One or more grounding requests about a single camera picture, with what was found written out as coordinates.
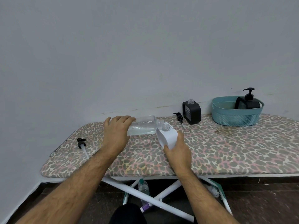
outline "teal plastic basket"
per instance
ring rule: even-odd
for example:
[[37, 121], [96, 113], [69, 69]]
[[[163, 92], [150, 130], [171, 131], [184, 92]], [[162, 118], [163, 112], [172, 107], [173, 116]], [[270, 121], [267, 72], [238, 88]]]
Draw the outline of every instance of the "teal plastic basket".
[[256, 124], [264, 103], [254, 98], [262, 104], [260, 108], [234, 109], [238, 97], [243, 96], [216, 97], [212, 100], [212, 117], [216, 123], [224, 126], [252, 126]]

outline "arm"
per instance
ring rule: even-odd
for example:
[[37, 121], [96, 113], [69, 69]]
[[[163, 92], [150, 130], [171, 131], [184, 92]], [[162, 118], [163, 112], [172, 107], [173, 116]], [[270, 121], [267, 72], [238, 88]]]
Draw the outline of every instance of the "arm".
[[184, 134], [178, 132], [176, 146], [164, 147], [168, 161], [179, 178], [198, 223], [239, 224], [210, 192], [201, 184], [191, 170], [191, 151], [184, 142]]
[[65, 182], [25, 214], [17, 224], [76, 223], [109, 166], [125, 148], [135, 118], [110, 117], [104, 122], [102, 148]]

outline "clear plastic bottle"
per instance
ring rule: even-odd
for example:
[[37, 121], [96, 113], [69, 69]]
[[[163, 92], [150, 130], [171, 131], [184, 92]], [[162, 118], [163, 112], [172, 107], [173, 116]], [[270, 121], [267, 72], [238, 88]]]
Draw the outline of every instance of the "clear plastic bottle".
[[162, 129], [164, 120], [158, 120], [155, 116], [146, 116], [137, 118], [132, 122], [128, 129], [128, 135], [142, 135], [142, 134], [154, 134], [156, 129]]
[[[149, 186], [148, 186], [147, 182], [144, 181], [143, 179], [140, 179], [140, 180], [139, 180], [139, 183], [138, 183], [138, 190], [139, 190], [140, 192], [143, 192], [143, 193], [145, 193], [146, 195], [149, 195], [149, 196], [150, 196]], [[141, 203], [142, 203], [142, 206], [144, 206], [147, 202], [144, 201], [144, 200], [141, 200]]]

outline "white wall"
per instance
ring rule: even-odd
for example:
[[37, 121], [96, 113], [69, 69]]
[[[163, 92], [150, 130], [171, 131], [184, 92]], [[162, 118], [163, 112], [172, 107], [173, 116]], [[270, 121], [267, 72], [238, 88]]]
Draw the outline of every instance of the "white wall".
[[299, 120], [299, 0], [0, 0], [0, 222], [74, 130], [254, 95]]

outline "dark floor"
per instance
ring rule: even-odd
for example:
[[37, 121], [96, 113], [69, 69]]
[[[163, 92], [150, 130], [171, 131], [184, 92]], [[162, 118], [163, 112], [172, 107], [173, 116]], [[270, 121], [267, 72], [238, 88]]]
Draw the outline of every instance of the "dark floor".
[[[299, 223], [299, 177], [239, 177], [214, 180], [222, 185], [233, 215], [240, 223]], [[151, 196], [156, 196], [174, 181], [147, 181]], [[47, 186], [33, 203], [28, 203], [22, 208], [22, 213], [50, 193], [55, 184]], [[113, 212], [122, 204], [123, 196], [122, 191], [102, 182], [78, 223], [108, 223]], [[138, 198], [130, 197], [129, 202], [141, 206]], [[193, 214], [182, 187], [171, 193], [163, 202]], [[15, 223], [20, 215], [15, 215], [8, 223]], [[189, 223], [157, 207], [146, 211], [144, 216], [148, 224]]]

